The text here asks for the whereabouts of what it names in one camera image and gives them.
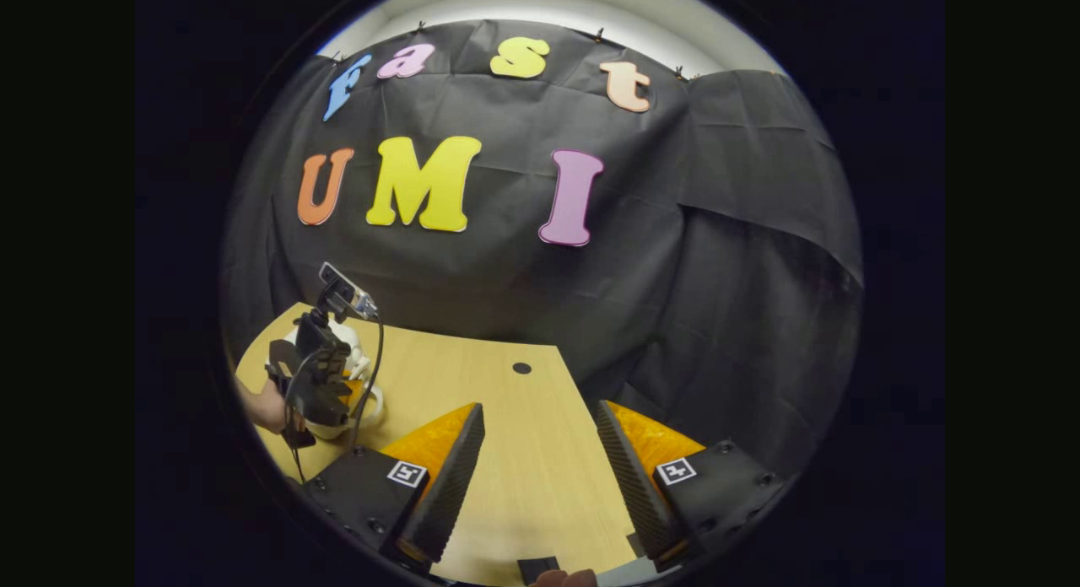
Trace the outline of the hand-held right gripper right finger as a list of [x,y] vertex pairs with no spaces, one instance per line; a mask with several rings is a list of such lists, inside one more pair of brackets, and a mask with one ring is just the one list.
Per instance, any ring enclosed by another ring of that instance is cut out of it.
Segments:
[[786,494],[786,479],[739,443],[699,443],[621,404],[597,402],[597,434],[659,572],[728,552]]

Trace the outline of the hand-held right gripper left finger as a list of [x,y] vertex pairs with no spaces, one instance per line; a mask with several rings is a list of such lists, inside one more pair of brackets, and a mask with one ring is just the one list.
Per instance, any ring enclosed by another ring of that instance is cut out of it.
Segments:
[[381,450],[354,446],[305,480],[303,495],[340,536],[428,571],[454,533],[485,436],[483,404],[468,402]]

